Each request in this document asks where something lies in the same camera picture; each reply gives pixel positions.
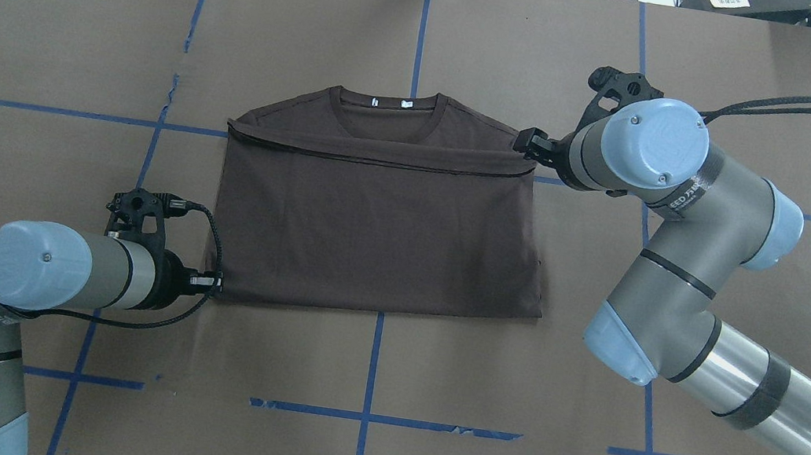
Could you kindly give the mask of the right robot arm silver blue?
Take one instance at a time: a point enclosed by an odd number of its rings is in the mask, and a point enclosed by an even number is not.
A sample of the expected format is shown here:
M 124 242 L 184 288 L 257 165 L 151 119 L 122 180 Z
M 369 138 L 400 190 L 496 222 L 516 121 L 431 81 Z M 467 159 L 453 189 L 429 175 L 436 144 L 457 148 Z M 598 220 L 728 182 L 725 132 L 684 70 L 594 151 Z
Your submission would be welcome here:
M 633 195 L 662 224 L 603 300 L 585 345 L 637 386 L 663 377 L 779 455 L 811 455 L 811 379 L 709 311 L 735 270 L 798 246 L 803 212 L 711 143 L 684 101 L 634 101 L 563 140 L 532 127 L 514 149 L 578 191 Z

